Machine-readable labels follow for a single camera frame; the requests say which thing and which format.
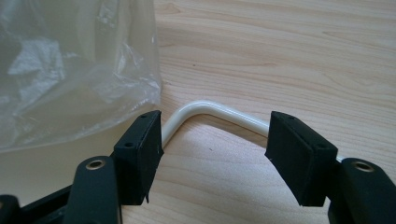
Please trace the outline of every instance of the wood grain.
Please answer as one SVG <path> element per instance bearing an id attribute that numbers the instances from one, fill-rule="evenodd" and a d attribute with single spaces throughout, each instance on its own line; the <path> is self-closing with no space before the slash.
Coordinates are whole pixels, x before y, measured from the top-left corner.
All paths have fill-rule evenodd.
<path id="1" fill-rule="evenodd" d="M 208 99 L 261 119 L 290 113 L 396 182 L 396 2 L 156 0 L 163 121 Z M 189 119 L 165 149 L 150 203 L 125 223 L 328 223 L 264 157 L 266 139 Z"/>

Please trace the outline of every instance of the black clamp jaw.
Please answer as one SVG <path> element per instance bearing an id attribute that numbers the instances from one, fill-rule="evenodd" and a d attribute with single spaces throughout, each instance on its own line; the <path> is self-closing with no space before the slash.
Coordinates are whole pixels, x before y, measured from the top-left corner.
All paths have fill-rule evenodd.
<path id="1" fill-rule="evenodd" d="M 122 223 L 122 205 L 149 201 L 162 155 L 161 112 L 148 112 L 136 119 L 110 157 L 82 162 L 72 186 L 23 208 L 16 197 L 0 196 L 0 224 Z"/>
<path id="2" fill-rule="evenodd" d="M 396 187 L 377 165 L 337 161 L 338 149 L 299 119 L 272 112 L 265 156 L 302 206 L 323 206 L 332 224 L 396 223 Z"/>
<path id="3" fill-rule="evenodd" d="M 302 206 L 331 200 L 332 224 L 396 223 L 396 187 L 375 164 L 337 161 L 338 149 L 299 119 L 271 114 L 265 156 Z M 122 223 L 122 205 L 149 201 L 163 155 L 161 112 L 140 116 L 110 157 L 82 162 L 72 186 L 20 208 L 14 196 L 0 196 L 0 224 Z"/>

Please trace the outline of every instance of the clear plastic bag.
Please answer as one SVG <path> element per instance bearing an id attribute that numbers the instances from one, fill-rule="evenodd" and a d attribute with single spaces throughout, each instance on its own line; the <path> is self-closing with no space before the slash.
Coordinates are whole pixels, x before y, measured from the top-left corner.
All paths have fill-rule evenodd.
<path id="1" fill-rule="evenodd" d="M 0 151 L 99 132 L 160 95 L 152 0 L 0 0 Z"/>

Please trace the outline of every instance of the white plastic rod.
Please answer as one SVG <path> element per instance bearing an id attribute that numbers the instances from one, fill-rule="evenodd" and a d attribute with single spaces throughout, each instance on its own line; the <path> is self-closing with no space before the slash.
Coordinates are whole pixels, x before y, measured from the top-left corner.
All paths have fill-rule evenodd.
<path id="1" fill-rule="evenodd" d="M 200 100 L 183 105 L 168 121 L 166 121 L 162 127 L 163 147 L 166 146 L 172 135 L 186 119 L 200 114 L 207 114 L 219 119 L 224 119 L 262 136 L 268 136 L 268 122 L 254 118 L 249 114 L 245 114 L 226 105 Z"/>

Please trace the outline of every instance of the screw hole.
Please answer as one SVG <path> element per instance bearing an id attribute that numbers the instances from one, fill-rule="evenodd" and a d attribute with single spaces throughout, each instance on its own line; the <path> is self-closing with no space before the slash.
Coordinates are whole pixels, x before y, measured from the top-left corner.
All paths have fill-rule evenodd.
<path id="1" fill-rule="evenodd" d="M 370 164 L 362 161 L 354 161 L 352 164 L 355 166 L 356 169 L 363 171 L 363 172 L 373 172 L 375 169 Z"/>
<path id="2" fill-rule="evenodd" d="M 99 160 L 99 161 L 91 161 L 90 163 L 87 164 L 86 168 L 88 170 L 97 170 L 105 166 L 105 161 Z"/>

